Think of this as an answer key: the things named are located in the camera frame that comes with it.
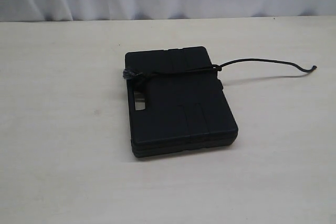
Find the black plastic case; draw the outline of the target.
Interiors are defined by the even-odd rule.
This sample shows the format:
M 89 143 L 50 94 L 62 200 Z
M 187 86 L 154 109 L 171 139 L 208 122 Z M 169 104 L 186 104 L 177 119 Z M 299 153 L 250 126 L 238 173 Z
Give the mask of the black plastic case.
M 172 72 L 143 87 L 127 82 L 131 146 L 138 158 L 231 145 L 238 126 L 206 48 L 129 52 L 125 66 L 142 73 Z

